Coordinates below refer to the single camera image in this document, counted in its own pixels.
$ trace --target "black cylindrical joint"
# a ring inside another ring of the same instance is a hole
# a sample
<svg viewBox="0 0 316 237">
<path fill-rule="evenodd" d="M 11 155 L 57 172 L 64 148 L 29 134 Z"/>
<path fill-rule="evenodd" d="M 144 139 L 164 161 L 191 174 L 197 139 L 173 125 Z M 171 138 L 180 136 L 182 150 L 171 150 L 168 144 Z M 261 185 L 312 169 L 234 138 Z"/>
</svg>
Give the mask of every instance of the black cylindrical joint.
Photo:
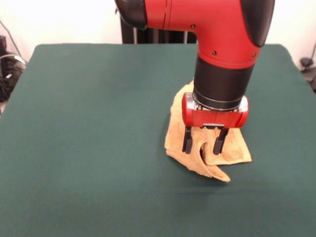
<svg viewBox="0 0 316 237">
<path fill-rule="evenodd" d="M 115 0 L 115 2 L 124 22 L 138 29 L 146 28 L 145 0 Z"/>
<path fill-rule="evenodd" d="M 220 68 L 197 57 L 193 98 L 208 109 L 219 111 L 236 109 L 246 92 L 253 67 Z"/>
</svg>

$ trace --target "green tablecloth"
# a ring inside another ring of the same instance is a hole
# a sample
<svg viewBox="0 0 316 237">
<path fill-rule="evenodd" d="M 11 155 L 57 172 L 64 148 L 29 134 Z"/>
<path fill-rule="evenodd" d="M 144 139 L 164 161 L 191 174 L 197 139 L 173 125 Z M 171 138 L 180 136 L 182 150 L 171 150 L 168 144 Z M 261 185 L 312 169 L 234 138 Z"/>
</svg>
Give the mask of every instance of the green tablecloth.
<svg viewBox="0 0 316 237">
<path fill-rule="evenodd" d="M 263 48 L 232 182 L 165 154 L 196 45 L 42 45 L 0 119 L 0 236 L 315 236 L 316 97 Z"/>
</svg>

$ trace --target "towel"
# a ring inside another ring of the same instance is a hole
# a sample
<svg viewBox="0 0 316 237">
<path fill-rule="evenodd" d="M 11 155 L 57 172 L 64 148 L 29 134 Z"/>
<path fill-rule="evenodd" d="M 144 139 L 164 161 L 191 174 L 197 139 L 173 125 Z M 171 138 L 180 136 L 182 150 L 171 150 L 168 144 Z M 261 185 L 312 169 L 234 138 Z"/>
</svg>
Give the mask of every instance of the towel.
<svg viewBox="0 0 316 237">
<path fill-rule="evenodd" d="M 209 178 L 230 182 L 230 177 L 218 167 L 219 165 L 252 162 L 249 149 L 240 129 L 230 129 L 225 140 L 223 152 L 216 156 L 213 154 L 213 146 L 220 130 L 193 127 L 191 153 L 186 154 L 182 152 L 185 125 L 182 121 L 181 102 L 183 94 L 192 91 L 193 82 L 185 85 L 174 97 L 170 109 L 169 128 L 164 144 L 166 153 L 183 164 L 188 170 Z"/>
</svg>

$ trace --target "cable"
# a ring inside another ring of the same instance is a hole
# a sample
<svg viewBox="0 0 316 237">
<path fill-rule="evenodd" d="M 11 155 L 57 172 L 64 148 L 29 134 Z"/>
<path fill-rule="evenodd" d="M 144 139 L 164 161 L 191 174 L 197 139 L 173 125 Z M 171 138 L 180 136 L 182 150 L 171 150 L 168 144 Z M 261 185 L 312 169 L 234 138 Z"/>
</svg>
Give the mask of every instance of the cable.
<svg viewBox="0 0 316 237">
<path fill-rule="evenodd" d="M 21 53 L 20 53 L 18 47 L 16 46 L 16 43 L 15 43 L 15 41 L 14 41 L 12 35 L 11 35 L 11 32 L 8 30 L 8 28 L 4 25 L 4 23 L 3 23 L 1 20 L 0 20 L 0 24 L 1 24 L 2 27 L 7 31 L 7 33 L 8 33 L 8 35 L 9 35 L 9 37 L 10 37 L 10 39 L 11 39 L 11 41 L 12 41 L 12 43 L 13 43 L 15 49 L 16 49 L 16 51 L 18 52 L 19 56 L 21 56 Z"/>
<path fill-rule="evenodd" d="M 7 57 L 13 57 L 15 58 L 16 60 L 18 60 L 19 62 L 23 63 L 24 65 L 27 64 L 27 62 L 19 55 L 17 54 L 13 54 L 13 53 L 10 53 L 10 54 L 5 54 L 3 56 L 0 56 L 0 60 L 3 59 L 3 58 L 7 58 Z"/>
<path fill-rule="evenodd" d="M 313 53 L 312 53 L 311 59 L 313 59 L 313 58 L 314 58 L 314 56 L 315 56 L 315 52 L 316 52 L 316 43 L 315 43 L 315 45 L 314 45 L 314 49 L 313 49 Z"/>
</svg>

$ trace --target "black cable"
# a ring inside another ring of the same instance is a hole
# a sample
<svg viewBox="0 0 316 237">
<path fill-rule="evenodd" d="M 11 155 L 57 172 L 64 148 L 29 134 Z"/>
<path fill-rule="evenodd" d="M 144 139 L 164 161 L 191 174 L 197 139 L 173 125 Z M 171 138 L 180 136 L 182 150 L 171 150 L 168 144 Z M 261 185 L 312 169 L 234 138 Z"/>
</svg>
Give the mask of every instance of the black cable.
<svg viewBox="0 0 316 237">
<path fill-rule="evenodd" d="M 21 57 L 21 53 L 20 53 L 18 47 L 16 46 L 16 43 L 15 43 L 15 41 L 14 41 L 12 35 L 11 35 L 11 32 L 8 30 L 8 28 L 4 25 L 4 23 L 3 23 L 1 20 L 0 20 L 0 24 L 1 24 L 2 27 L 7 31 L 8 35 L 10 36 L 10 39 L 11 39 L 11 41 L 12 41 L 12 43 L 13 43 L 13 45 L 14 45 L 16 51 L 17 51 L 17 53 L 18 53 L 19 56 Z"/>
<path fill-rule="evenodd" d="M 314 45 L 314 49 L 313 49 L 313 53 L 312 53 L 311 59 L 313 59 L 313 58 L 314 58 L 314 56 L 315 56 L 315 52 L 316 52 L 316 43 L 315 43 L 315 45 Z"/>
</svg>

